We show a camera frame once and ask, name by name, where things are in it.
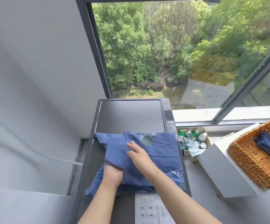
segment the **brown wicker basket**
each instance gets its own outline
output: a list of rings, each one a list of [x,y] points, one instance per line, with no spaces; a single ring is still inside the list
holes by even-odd
[[[240,136],[229,145],[227,153],[255,184],[270,188],[270,155],[254,141],[261,131],[270,133],[270,121]]]

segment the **cardboard box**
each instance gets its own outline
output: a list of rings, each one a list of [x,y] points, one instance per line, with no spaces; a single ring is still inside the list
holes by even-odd
[[[177,128],[177,132],[179,130],[183,130],[184,132],[192,131],[192,130],[198,130],[200,134],[206,133],[206,131],[205,131],[204,128]],[[208,147],[210,147],[212,145],[211,142],[210,142],[210,139],[209,139],[208,135],[207,135],[206,139],[204,140],[204,143],[206,143]],[[191,157],[191,154],[189,153],[188,150],[184,150],[183,155],[184,156]]]

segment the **white box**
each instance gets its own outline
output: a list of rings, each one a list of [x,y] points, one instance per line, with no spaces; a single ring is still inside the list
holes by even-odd
[[[197,157],[224,198],[258,196],[267,190],[258,187],[226,152],[230,143],[257,126],[259,126],[258,123],[253,124],[216,141]]]

